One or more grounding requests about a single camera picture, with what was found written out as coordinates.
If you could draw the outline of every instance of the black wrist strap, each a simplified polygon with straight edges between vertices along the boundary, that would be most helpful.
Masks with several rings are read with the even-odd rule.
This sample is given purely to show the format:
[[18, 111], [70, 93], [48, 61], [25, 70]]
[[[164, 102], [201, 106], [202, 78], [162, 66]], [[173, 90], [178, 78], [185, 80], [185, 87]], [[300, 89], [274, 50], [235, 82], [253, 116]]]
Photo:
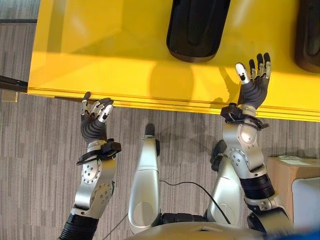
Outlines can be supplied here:
[[229, 104], [229, 106], [225, 106], [221, 109], [220, 115], [225, 118], [225, 122], [229, 124], [244, 124], [251, 126], [258, 131], [269, 127], [268, 123], [263, 123], [258, 118], [243, 114], [242, 109], [237, 107], [237, 105], [233, 102]]
[[119, 152], [121, 152], [121, 144], [119, 142], [115, 142], [114, 139], [111, 138], [111, 139], [108, 139], [105, 144], [101, 145], [101, 148], [99, 150], [93, 150], [93, 151], [87, 152], [83, 154], [81, 157], [79, 157], [79, 161], [76, 163], [76, 165], [78, 166], [83, 165], [98, 159], [100, 160], [112, 159]]

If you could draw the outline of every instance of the white object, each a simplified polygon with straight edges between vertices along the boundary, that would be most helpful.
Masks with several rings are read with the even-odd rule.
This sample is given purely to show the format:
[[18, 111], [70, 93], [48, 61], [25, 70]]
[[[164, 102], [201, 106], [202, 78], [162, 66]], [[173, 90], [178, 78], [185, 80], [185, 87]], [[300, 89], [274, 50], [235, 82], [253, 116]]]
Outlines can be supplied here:
[[318, 229], [320, 227], [320, 177], [294, 180], [292, 194], [294, 227]]

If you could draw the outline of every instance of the silver panel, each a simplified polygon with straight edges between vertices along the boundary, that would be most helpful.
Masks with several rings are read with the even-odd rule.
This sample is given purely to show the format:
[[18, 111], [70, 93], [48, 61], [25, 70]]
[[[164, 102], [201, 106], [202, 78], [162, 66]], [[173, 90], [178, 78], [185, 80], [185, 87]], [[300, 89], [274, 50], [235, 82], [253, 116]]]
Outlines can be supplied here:
[[160, 186], [154, 136], [143, 137], [142, 150], [133, 177], [128, 218], [133, 234], [155, 226], [160, 216]]
[[[242, 188], [239, 178], [227, 157], [223, 157], [221, 160], [211, 195], [231, 224], [239, 225], [243, 199]], [[207, 208], [207, 220], [222, 224], [227, 223], [213, 201], [210, 201]]]

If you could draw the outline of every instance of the cardboard box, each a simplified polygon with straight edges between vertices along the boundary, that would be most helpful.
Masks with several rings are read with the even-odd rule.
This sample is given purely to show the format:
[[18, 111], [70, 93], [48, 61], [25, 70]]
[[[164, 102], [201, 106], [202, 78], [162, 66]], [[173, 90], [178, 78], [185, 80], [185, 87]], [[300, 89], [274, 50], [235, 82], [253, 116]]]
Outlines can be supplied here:
[[266, 168], [274, 190], [279, 193], [293, 221], [293, 181], [320, 177], [320, 159], [304, 159], [295, 156], [268, 157]]

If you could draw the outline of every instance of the black plastic container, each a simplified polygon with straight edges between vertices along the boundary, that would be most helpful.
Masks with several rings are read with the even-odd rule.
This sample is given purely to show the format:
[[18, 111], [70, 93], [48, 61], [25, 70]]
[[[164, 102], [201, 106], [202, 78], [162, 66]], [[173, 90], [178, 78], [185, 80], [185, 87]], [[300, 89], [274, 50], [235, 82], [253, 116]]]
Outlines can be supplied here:
[[211, 60], [217, 53], [230, 0], [173, 0], [166, 45], [185, 62]]

